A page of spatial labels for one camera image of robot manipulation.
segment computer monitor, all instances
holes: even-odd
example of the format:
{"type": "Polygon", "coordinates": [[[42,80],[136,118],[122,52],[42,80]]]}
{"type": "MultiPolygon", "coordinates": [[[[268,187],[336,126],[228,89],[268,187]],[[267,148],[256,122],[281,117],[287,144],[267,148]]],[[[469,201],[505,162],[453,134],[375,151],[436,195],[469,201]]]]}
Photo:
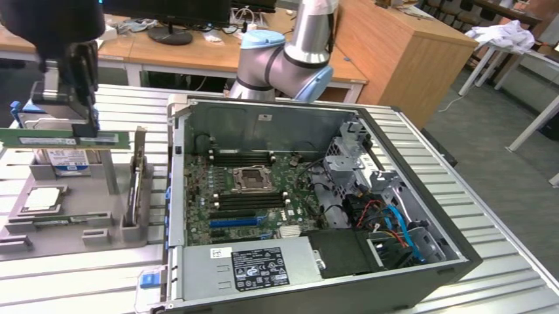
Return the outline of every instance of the computer monitor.
{"type": "Polygon", "coordinates": [[[238,9],[248,6],[254,12],[276,12],[276,0],[232,0],[230,6],[238,9]]]}
{"type": "Polygon", "coordinates": [[[133,18],[152,18],[168,27],[149,29],[148,36],[162,44],[188,44],[192,35],[173,24],[229,24],[230,0],[102,0],[108,14],[133,18]]]}

